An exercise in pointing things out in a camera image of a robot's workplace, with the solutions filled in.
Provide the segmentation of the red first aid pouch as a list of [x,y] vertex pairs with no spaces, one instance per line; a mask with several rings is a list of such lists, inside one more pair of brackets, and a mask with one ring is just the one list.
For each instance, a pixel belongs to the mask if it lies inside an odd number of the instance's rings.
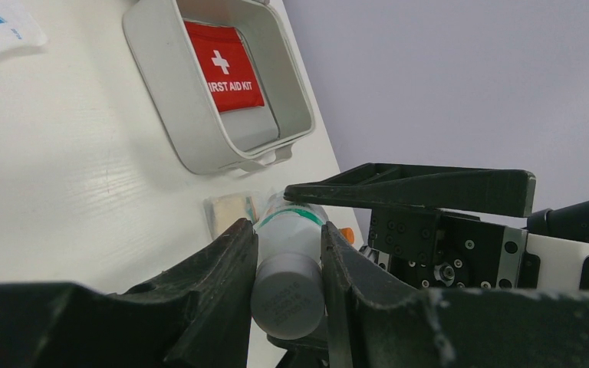
[[216,109],[263,107],[265,99],[236,28],[184,22]]

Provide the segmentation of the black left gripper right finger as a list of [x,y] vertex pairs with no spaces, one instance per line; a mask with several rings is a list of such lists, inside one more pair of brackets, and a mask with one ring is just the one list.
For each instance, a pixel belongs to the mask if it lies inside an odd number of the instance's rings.
[[589,367],[589,291],[416,289],[321,229],[332,367]]

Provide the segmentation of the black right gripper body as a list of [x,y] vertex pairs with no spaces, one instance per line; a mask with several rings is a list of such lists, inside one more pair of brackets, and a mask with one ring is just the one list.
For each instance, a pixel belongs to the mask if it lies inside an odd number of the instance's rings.
[[524,229],[440,210],[374,209],[367,244],[376,263],[415,288],[516,288]]

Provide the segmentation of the white plastic bottle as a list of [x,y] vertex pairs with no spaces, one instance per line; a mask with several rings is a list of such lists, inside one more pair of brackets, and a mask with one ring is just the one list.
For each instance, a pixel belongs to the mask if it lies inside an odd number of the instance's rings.
[[267,335],[296,340],[323,320],[321,228],[328,221],[321,206],[290,202],[283,192],[267,201],[255,225],[258,267],[250,300],[252,318]]

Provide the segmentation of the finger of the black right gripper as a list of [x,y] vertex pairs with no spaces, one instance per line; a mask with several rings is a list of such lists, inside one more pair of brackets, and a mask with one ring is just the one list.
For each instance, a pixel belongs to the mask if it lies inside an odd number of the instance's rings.
[[523,169],[365,163],[319,182],[289,185],[284,197],[350,208],[420,207],[526,218],[535,186],[535,175]]

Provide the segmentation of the brown bottle orange cap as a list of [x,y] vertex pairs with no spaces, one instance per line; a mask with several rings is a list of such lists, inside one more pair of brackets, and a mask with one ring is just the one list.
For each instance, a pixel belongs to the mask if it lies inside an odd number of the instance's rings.
[[344,237],[344,239],[348,242],[349,245],[353,245],[355,243],[355,234],[354,230],[350,227],[347,228],[340,228],[340,234]]

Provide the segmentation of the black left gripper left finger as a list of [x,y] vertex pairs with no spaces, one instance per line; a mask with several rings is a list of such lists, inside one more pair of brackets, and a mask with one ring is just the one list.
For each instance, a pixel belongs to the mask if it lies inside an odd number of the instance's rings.
[[244,367],[258,236],[241,218],[122,294],[0,284],[0,367]]

